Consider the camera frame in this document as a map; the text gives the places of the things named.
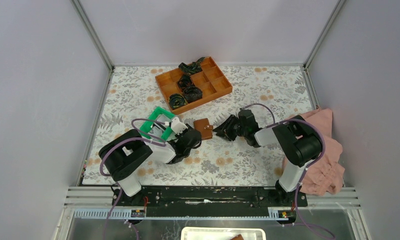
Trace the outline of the brown leather card holder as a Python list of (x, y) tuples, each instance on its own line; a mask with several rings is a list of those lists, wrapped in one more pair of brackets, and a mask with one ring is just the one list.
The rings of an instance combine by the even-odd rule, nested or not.
[(201, 133), (202, 140), (209, 140), (213, 138), (214, 126), (209, 122), (208, 118), (202, 118), (193, 122), (194, 129)]

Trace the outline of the green plastic card box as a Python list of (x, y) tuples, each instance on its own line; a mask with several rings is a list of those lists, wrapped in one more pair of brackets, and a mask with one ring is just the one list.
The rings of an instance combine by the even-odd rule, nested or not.
[(171, 128), (165, 125), (165, 122), (170, 122), (176, 115), (165, 110), (162, 107), (156, 107), (148, 118), (136, 118), (131, 124), (143, 137), (151, 139), (157, 137), (167, 141), (175, 134)]

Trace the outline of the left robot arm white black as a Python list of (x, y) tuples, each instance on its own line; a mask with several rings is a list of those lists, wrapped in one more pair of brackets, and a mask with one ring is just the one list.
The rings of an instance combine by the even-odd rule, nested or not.
[(142, 185), (136, 177), (141, 164), (147, 161), (179, 163), (202, 143), (201, 133), (177, 116), (160, 115), (158, 119), (142, 121), (149, 126), (133, 127), (99, 151), (101, 175), (111, 177), (124, 194), (124, 200), (132, 206), (143, 198)]

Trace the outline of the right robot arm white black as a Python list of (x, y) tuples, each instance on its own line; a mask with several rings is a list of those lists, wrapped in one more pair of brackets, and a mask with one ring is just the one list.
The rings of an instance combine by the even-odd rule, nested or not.
[(288, 159), (284, 172), (275, 186), (275, 201), (287, 206), (294, 200), (294, 191), (301, 188), (307, 169), (320, 160), (326, 150), (323, 135), (301, 116), (282, 120), (267, 127), (259, 127), (254, 114), (242, 109), (231, 115), (213, 130), (218, 137), (234, 141), (243, 137), (254, 148), (279, 144)]

